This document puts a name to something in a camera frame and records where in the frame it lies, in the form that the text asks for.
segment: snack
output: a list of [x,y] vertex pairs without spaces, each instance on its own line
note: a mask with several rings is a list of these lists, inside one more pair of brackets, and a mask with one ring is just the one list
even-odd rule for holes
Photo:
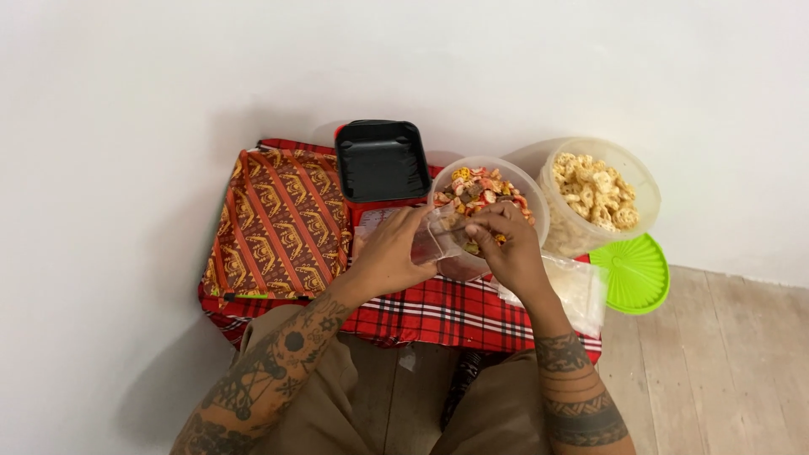
[[553,179],[570,209],[599,228],[629,231],[640,221],[635,188],[601,159],[560,153],[553,161]]
[[[489,172],[486,168],[470,169],[464,167],[456,169],[451,177],[452,183],[442,191],[436,192],[433,196],[433,204],[436,207],[452,204],[458,214],[456,227],[449,227],[448,230],[463,226],[466,218],[471,217],[475,212],[489,204],[501,201],[511,201],[520,209],[520,212],[532,226],[536,222],[533,213],[528,209],[526,198],[509,181],[502,179],[499,169]],[[503,234],[494,234],[494,239],[498,245],[506,242]],[[474,240],[467,241],[464,245],[464,250],[467,253],[482,257],[481,251]]]

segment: red plaid cloth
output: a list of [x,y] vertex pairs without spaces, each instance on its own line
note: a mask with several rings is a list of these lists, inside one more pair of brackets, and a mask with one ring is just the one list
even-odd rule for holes
[[[332,148],[283,139],[266,139],[259,146],[334,153]],[[430,167],[433,176],[440,170]],[[355,219],[358,214],[347,215]],[[461,283],[436,276],[402,292],[365,303],[341,330],[382,347],[399,347],[416,341],[502,352],[534,347],[525,310],[500,299],[490,280],[491,275]],[[254,317],[279,305],[309,302],[237,297],[220,310],[218,298],[204,295],[201,286],[199,298],[205,314],[237,348],[247,323]],[[594,364],[601,356],[601,341],[585,335],[579,338]]]

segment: person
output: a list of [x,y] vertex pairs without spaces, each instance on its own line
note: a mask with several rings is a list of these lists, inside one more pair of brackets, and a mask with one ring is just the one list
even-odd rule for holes
[[[435,264],[410,261],[431,208],[403,208],[384,220],[354,265],[303,309],[283,305],[253,320],[239,358],[194,409],[171,454],[379,453],[352,416],[357,370],[335,335],[373,297],[435,276]],[[536,349],[483,370],[432,453],[635,453],[550,286],[534,228],[512,203],[499,202],[477,212],[466,231],[523,302]],[[506,242],[498,246],[491,232]]]

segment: khaki pants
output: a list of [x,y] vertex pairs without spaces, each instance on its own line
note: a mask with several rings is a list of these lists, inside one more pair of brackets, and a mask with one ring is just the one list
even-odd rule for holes
[[[251,321],[241,352],[300,309],[294,304],[283,305]],[[537,374],[534,351],[518,352],[483,370],[469,386],[432,453],[550,453]],[[349,397],[356,385],[357,369],[349,348],[334,338],[282,421],[251,454],[381,453],[354,420]]]

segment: hand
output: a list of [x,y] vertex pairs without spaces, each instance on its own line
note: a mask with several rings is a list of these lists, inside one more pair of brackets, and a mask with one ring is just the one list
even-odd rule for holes
[[[506,243],[499,246],[490,231],[506,236]],[[494,277],[521,301],[551,289],[536,230],[513,203],[484,207],[469,220],[466,232],[477,242]]]
[[434,262],[416,266],[410,261],[413,236],[431,210],[432,204],[397,210],[371,233],[361,249],[355,249],[354,264],[345,275],[352,277],[352,286],[360,287],[367,300],[402,291],[438,272]]

